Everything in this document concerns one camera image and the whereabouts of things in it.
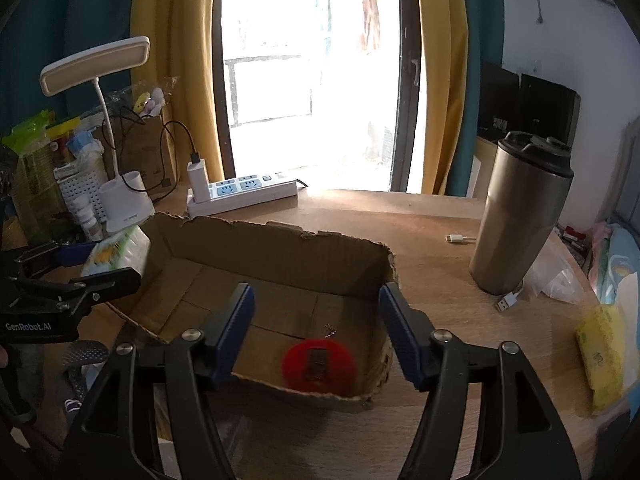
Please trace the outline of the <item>white tissue pack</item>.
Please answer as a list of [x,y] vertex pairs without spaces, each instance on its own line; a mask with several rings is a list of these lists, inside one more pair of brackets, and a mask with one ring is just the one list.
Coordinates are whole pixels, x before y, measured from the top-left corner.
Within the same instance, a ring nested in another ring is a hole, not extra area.
[[134,269],[142,275],[150,248],[151,241],[140,226],[130,226],[92,248],[81,276],[85,278],[122,269]]

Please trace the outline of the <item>green snack bag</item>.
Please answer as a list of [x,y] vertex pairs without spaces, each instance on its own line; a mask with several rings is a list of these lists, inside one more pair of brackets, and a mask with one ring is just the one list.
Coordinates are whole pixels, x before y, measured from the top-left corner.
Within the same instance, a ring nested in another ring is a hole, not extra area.
[[14,126],[2,143],[17,154],[11,198],[29,243],[50,240],[54,217],[65,205],[53,175],[53,158],[46,129],[55,118],[42,110]]

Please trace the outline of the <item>white perforated basket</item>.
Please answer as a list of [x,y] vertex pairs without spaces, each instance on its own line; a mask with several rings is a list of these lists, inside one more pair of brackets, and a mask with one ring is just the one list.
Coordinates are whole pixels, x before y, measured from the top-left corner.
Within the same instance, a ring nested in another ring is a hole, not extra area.
[[63,202],[72,214],[90,205],[99,222],[106,222],[100,197],[100,187],[107,181],[102,160],[92,160],[85,165],[70,162],[54,168],[53,175]]

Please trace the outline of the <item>white desk lamp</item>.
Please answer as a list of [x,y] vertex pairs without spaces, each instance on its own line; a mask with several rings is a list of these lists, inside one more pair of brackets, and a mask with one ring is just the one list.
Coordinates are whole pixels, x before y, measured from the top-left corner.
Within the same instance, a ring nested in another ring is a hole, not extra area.
[[105,231],[114,235],[145,222],[154,214],[154,206],[143,186],[139,171],[120,172],[110,114],[100,87],[100,78],[142,66],[149,58],[151,43],[147,36],[135,36],[102,44],[66,56],[43,67],[39,83],[45,96],[91,82],[98,96],[106,125],[107,145],[112,151],[114,178],[102,184],[99,196],[106,214]]

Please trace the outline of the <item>yellow tissue pack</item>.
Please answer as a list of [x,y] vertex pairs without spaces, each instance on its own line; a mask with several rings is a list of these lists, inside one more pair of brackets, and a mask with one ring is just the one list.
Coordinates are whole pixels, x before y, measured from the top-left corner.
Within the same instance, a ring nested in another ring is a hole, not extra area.
[[615,304],[601,304],[582,319],[575,333],[592,392],[592,410],[606,411],[638,380],[638,352],[629,339],[626,316]]

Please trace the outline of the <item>white charger adapter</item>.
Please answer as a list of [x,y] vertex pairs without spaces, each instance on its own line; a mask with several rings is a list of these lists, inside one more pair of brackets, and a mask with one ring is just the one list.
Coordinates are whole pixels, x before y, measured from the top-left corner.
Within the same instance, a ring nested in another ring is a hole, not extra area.
[[197,162],[189,162],[186,166],[186,173],[190,180],[194,203],[208,202],[210,193],[206,161],[200,158]]

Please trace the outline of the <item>clear plastic bag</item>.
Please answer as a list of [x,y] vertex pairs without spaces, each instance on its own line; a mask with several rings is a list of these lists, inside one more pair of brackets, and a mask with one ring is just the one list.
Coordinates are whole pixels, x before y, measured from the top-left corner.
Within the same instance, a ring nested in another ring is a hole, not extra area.
[[584,299],[585,289],[573,262],[559,237],[551,233],[525,274],[526,292],[577,306]]

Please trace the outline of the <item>red round object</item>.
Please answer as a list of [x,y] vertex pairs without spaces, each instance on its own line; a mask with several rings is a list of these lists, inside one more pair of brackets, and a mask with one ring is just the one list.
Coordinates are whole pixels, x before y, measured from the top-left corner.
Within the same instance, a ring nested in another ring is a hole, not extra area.
[[281,361],[284,384],[299,392],[350,396],[357,379],[352,352],[333,338],[305,339]]

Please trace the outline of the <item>brown cardboard box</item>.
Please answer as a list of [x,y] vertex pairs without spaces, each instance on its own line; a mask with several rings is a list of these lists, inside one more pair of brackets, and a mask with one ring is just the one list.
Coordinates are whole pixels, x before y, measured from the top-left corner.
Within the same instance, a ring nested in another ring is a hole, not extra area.
[[[140,289],[112,309],[150,337],[169,342],[220,310],[240,283],[252,286],[255,314],[233,374],[306,404],[358,413],[390,374],[393,350],[378,292],[396,281],[387,246],[281,223],[186,220],[156,214],[142,226],[151,241]],[[330,336],[354,358],[354,383],[340,394],[288,387],[281,362],[294,344]]]

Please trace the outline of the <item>white power strip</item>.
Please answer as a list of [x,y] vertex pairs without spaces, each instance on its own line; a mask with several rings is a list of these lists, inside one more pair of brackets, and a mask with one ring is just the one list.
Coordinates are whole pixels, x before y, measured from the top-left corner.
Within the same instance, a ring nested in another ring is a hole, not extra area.
[[191,218],[212,216],[232,210],[246,208],[263,203],[295,197],[299,180],[284,174],[250,174],[249,176],[232,178],[208,185],[209,199],[198,203],[194,200],[192,190],[186,196],[186,212]]

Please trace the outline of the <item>steel travel mug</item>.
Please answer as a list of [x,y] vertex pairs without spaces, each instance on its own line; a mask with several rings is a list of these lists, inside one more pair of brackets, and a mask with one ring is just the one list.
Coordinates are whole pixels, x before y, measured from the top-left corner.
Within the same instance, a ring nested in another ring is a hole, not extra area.
[[498,141],[470,263],[481,290],[500,296],[518,287],[558,222],[573,178],[570,147],[559,140],[512,131]]

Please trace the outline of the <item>yellow left curtain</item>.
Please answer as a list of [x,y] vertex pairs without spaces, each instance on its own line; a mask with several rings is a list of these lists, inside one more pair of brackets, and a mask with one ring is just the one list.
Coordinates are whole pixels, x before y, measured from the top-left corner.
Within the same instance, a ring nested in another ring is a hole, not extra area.
[[132,72],[135,82],[176,77],[168,116],[190,130],[208,175],[224,166],[218,139],[212,31],[214,0],[131,0],[130,34],[151,41],[148,62]]

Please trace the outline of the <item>yellow curtain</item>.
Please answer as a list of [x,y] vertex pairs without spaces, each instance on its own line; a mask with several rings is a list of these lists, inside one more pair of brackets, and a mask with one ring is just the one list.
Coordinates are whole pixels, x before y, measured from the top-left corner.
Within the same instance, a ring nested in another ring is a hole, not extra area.
[[442,194],[460,136],[468,71],[465,0],[419,0],[426,62],[426,128],[422,192]]
[[151,41],[148,62],[132,72],[135,82],[176,77],[168,116],[190,130],[208,175],[224,166],[218,139],[212,31],[214,0],[131,0],[130,34]]

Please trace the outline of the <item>black monitor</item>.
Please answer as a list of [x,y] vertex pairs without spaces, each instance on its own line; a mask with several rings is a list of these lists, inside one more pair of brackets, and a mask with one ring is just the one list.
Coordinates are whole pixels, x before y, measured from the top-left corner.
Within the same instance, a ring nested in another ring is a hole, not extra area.
[[478,135],[497,142],[511,131],[521,131],[572,146],[580,104],[580,95],[562,84],[484,63],[480,72]]

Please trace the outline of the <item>yellow right curtain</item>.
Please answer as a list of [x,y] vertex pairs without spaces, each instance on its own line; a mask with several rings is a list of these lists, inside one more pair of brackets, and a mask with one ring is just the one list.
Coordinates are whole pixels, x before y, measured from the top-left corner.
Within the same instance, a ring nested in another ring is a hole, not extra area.
[[422,192],[442,194],[460,136],[468,71],[465,0],[419,0],[426,62],[426,128]]

